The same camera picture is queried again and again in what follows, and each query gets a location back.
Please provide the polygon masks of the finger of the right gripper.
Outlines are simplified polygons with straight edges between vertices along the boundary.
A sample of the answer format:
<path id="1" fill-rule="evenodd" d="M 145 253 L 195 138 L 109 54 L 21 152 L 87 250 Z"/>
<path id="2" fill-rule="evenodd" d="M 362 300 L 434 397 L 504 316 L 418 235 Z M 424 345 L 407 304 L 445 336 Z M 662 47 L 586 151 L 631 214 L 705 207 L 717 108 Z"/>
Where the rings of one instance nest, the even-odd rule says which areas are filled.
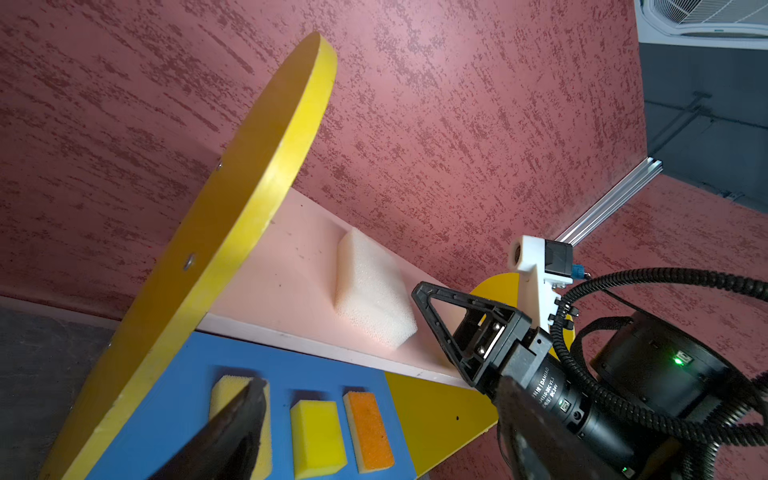
<path id="1" fill-rule="evenodd" d="M 516 325 L 516 309 L 421 282 L 412 291 L 419 312 L 448 360 L 460 372 L 483 372 L 497 362 Z"/>

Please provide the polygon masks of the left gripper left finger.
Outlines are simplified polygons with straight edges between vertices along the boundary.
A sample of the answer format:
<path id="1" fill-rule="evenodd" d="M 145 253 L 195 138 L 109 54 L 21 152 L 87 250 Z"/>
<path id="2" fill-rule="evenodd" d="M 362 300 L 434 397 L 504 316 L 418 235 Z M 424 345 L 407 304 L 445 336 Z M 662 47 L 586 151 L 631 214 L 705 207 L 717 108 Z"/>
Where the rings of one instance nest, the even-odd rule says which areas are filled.
<path id="1" fill-rule="evenodd" d="M 266 401 L 248 384 L 161 466 L 153 479 L 250 479 L 259 453 Z"/>

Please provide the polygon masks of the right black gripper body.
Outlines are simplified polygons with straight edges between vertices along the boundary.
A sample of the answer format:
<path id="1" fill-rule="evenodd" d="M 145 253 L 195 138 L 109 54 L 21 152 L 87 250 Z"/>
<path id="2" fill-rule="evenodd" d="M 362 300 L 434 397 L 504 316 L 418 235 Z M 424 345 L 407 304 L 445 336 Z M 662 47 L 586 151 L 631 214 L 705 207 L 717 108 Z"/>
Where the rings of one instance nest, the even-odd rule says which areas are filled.
<path id="1" fill-rule="evenodd" d="M 566 378 L 549 352 L 549 333 L 533 327 L 522 311 L 499 302 L 454 302 L 464 316 L 446 332 L 446 355 L 468 385 L 493 402 L 500 385 L 511 380 L 539 407 L 624 474 L 641 471 L 638 434 L 603 412 Z"/>

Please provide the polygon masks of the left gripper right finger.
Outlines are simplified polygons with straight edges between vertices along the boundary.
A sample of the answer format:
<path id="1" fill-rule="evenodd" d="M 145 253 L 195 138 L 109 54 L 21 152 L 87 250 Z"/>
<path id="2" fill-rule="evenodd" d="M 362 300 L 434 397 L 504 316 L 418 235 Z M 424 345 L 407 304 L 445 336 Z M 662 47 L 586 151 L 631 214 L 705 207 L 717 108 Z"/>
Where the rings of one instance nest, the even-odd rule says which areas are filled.
<path id="1" fill-rule="evenodd" d="M 493 404 L 499 416 L 497 440 L 514 478 L 619 477 L 515 380 L 500 380 Z"/>

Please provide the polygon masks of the long yellow sponge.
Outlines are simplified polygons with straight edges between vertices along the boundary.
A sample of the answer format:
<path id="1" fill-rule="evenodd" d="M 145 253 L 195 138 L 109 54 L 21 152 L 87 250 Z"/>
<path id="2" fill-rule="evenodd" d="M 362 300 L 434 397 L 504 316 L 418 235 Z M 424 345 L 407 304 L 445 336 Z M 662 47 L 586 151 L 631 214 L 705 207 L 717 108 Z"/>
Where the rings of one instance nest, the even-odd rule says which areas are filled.
<path id="1" fill-rule="evenodd" d="M 251 480 L 267 479 L 273 470 L 273 448 L 271 432 L 271 395 L 270 384 L 266 380 L 255 377 L 224 375 L 213 386 L 210 397 L 209 418 L 213 419 L 235 396 L 248 384 L 255 381 L 263 386 L 266 401 L 265 416 L 260 434 L 259 453 L 256 459 Z"/>

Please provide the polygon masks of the small yellow square sponge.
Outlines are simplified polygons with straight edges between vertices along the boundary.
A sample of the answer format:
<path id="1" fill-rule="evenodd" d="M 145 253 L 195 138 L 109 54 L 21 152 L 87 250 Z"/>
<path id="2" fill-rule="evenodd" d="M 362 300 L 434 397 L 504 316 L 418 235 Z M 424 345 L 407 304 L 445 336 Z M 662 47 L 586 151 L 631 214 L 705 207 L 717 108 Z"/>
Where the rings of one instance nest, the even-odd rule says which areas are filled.
<path id="1" fill-rule="evenodd" d="M 295 479 L 333 475 L 348 464 L 335 402 L 300 400 L 290 418 Z"/>

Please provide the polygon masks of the beige white sponge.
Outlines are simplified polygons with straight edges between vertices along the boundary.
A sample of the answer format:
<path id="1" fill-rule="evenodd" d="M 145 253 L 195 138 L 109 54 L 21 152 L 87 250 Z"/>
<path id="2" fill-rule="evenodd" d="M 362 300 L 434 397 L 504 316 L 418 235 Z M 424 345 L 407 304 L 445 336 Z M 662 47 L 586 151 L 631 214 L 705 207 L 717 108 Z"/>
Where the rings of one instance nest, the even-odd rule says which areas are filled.
<path id="1" fill-rule="evenodd" d="M 394 257 L 358 229 L 348 231 L 338 244 L 334 308 L 390 350 L 399 348 L 418 330 Z"/>

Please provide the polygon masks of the orange sponge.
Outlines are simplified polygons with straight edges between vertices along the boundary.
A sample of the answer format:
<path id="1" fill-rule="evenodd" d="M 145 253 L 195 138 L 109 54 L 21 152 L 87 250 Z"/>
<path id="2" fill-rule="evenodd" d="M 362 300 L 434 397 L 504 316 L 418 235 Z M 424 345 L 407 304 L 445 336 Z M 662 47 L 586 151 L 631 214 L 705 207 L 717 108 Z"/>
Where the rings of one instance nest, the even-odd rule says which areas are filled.
<path id="1" fill-rule="evenodd" d="M 350 391 L 343 396 L 343 402 L 358 472 L 369 474 L 392 468 L 395 457 L 375 395 Z"/>

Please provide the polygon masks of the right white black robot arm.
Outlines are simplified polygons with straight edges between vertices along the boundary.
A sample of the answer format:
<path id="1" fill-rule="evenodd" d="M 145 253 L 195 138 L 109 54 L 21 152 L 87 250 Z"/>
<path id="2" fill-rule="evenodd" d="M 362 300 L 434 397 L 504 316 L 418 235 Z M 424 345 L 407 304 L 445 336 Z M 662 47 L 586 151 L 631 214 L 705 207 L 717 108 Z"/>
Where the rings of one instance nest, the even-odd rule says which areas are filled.
<path id="1" fill-rule="evenodd" d="M 763 447 L 767 378 L 748 378 L 686 332 L 642 309 L 603 317 L 587 333 L 611 337 L 592 360 L 567 342 L 576 302 L 615 287 L 669 283 L 765 300 L 764 282 L 680 268 L 618 272 L 554 301 L 537 326 L 523 311 L 422 282 L 413 300 L 448 360 L 487 396 L 497 439 L 518 479 L 711 479 L 724 445 Z"/>

